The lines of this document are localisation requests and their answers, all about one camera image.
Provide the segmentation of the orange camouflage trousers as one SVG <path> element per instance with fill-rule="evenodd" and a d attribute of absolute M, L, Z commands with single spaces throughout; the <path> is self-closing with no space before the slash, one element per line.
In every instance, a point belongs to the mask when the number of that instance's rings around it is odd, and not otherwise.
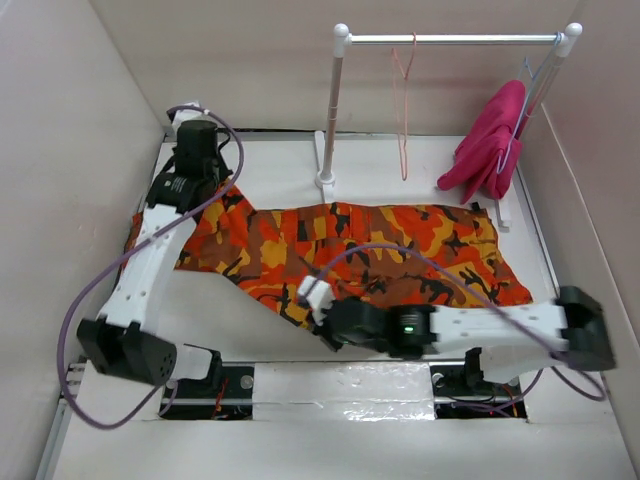
<path fill-rule="evenodd" d="M 175 267 L 219 274 L 309 329 L 311 313 L 297 301 L 298 286 L 339 254 L 344 259 L 326 277 L 339 299 L 359 297 L 381 308 L 533 301 L 499 251 L 488 212 L 479 207 L 336 202 L 258 210 L 232 188 L 204 211 Z"/>

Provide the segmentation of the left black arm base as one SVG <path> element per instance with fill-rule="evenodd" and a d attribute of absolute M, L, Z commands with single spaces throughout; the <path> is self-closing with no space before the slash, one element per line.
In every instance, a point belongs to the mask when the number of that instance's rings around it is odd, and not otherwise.
<path fill-rule="evenodd" d="M 179 380 L 177 393 L 165 388 L 159 407 L 165 420 L 243 421 L 253 419 L 255 363 L 224 362 L 209 380 Z"/>

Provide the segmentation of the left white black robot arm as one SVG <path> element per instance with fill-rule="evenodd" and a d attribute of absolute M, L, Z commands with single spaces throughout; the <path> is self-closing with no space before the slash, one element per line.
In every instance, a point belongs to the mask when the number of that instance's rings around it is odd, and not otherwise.
<path fill-rule="evenodd" d="M 188 213 L 211 198 L 230 174 L 217 133 L 216 124 L 202 119 L 179 126 L 168 166 L 145 199 L 135 240 L 140 252 L 127 261 L 97 318 L 78 326 L 77 338 L 102 374 L 153 386 L 188 380 L 205 397 L 222 387 L 218 353 L 157 335 L 169 277 L 197 225 Z"/>

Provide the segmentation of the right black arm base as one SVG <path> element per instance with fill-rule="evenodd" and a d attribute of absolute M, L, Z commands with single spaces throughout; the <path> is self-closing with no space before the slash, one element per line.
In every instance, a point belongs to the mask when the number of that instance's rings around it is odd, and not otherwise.
<path fill-rule="evenodd" d="M 512 384 L 487 382 L 480 371 L 481 349 L 469 350 L 463 360 L 430 363 L 434 411 L 445 419 L 526 419 L 523 400 L 498 410 L 521 394 L 518 380 Z"/>

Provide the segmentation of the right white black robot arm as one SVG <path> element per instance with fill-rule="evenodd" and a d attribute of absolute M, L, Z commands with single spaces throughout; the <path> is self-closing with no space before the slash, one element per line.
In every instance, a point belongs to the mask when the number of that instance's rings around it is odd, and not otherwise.
<path fill-rule="evenodd" d="M 584 372 L 616 366 L 601 305 L 573 286 L 546 302 L 498 308 L 381 308 L 356 297 L 338 300 L 328 283 L 312 277 L 298 294 L 332 349 L 351 345 L 402 360 L 464 353 L 462 381 L 476 394 L 560 364 Z"/>

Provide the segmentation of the silver taped white panel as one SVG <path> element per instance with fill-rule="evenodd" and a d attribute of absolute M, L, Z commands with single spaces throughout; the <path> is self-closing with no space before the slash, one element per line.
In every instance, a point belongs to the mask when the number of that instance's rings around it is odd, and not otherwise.
<path fill-rule="evenodd" d="M 254 370 L 256 421 L 431 421 L 430 368 L 403 362 L 260 363 Z"/>

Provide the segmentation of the white metal clothes rack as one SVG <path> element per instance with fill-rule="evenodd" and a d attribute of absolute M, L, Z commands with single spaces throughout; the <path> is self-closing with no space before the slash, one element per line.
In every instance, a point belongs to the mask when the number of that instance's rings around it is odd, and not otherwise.
<path fill-rule="evenodd" d="M 583 26 L 577 22 L 568 24 L 562 33 L 562 42 L 543 68 L 538 83 L 532 89 L 527 112 L 516 138 L 523 135 L 526 122 L 535 114 L 545 98 L 557 72 L 569 56 L 576 41 L 583 33 Z M 330 96 L 325 131 L 314 133 L 314 145 L 318 173 L 315 183 L 325 203 L 335 201 L 336 176 L 333 172 L 334 144 L 337 131 L 338 104 L 342 79 L 342 67 L 349 46 L 411 46 L 412 34 L 353 34 L 343 23 L 333 29 L 333 62 L 330 82 Z M 422 45 L 549 45 L 552 46 L 556 34 L 417 34 L 417 47 Z"/>

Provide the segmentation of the magenta pink garment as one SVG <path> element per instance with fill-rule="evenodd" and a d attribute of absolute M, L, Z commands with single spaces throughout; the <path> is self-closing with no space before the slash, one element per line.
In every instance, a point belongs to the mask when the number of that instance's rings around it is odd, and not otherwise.
<path fill-rule="evenodd" d="M 525 99 L 526 87 L 519 80 L 494 94 L 456 148 L 453 166 L 438 178 L 439 189 L 462 186 L 462 204 L 478 191 L 494 200 L 506 195 L 522 150 L 515 133 Z"/>

